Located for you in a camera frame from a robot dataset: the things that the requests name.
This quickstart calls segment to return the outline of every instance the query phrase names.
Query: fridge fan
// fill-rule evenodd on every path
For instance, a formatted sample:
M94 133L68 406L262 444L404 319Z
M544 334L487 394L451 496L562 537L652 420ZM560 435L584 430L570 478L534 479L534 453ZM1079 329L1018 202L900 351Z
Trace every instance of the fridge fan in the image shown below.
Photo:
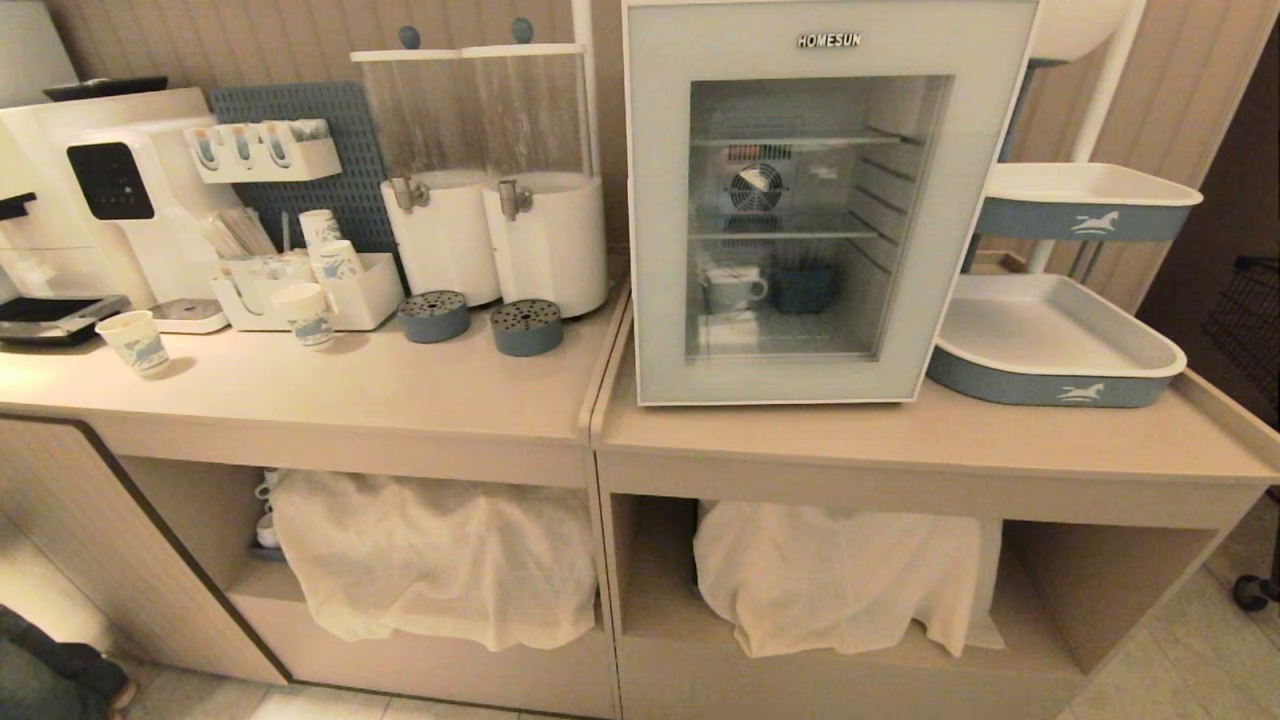
M768 213L782 200L782 173L759 163L739 170L728 184L728 197L740 213Z

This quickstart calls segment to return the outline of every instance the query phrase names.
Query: fridge shelf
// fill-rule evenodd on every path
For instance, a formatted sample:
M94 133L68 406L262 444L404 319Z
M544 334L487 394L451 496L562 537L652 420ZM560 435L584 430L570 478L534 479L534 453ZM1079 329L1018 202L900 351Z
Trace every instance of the fridge shelf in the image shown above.
M690 140L692 147L733 147L740 145L750 146L783 146L794 151L829 150L832 147L850 147L855 145L896 145L906 142L900 135L883 132L873 128L861 128L856 133L849 133L847 128L841 131L813 131L812 133L794 133L785 137L758 137L759 129L750 128L746 132L719 131L719 132L694 132Z
M689 217L689 240L782 240L815 237L879 237L852 213L739 213Z
M788 315L768 302L741 313L703 315L698 319L696 343L690 350L690 359L699 360L873 355L872 343L854 334L837 313Z

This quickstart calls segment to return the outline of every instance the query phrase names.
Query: white mug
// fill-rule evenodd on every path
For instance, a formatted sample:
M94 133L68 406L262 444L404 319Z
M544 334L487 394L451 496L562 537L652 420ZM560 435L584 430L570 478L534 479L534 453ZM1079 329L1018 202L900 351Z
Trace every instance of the white mug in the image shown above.
M713 315L746 310L769 293L769 282L758 265L704 268L699 282L707 299L707 311Z
M344 281L365 272L349 240L330 240L311 246L311 270L317 281Z
M342 228L333 217L333 210L307 210L298 213L298 224L302 225L302 238L307 247L316 247L333 240L343 240Z
M271 305L289 323L293 337L307 350L321 350L333 342L333 314L323 287L298 283L271 293Z
M160 340L160 331L150 310L120 313L102 320L93 329L129 369L142 377L154 375L169 365L169 351Z
M275 514L268 512L257 520L257 544L280 547L280 536L275 534Z

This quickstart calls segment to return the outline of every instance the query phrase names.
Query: pegboard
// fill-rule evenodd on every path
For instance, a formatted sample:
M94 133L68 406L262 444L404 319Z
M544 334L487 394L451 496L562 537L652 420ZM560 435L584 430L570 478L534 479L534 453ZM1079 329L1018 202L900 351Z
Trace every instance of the pegboard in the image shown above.
M399 266L396 236L387 219L379 183L387 179L369 104L353 82L307 82L257 87L223 87L209 92L209 104L220 123L257 123L324 118L342 160L342 173L307 182L236 183L244 205L257 210L262 227L276 247L283 247L280 213L289 214L289 237L302 247L298 213L328 208L342 234L360 252L390 252Z

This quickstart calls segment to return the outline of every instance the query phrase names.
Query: homesun logo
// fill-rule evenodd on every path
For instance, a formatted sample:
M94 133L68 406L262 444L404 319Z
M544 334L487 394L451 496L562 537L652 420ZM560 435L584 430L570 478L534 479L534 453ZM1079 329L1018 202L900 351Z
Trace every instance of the homesun logo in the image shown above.
M801 32L796 47L858 47L863 44L860 32Z

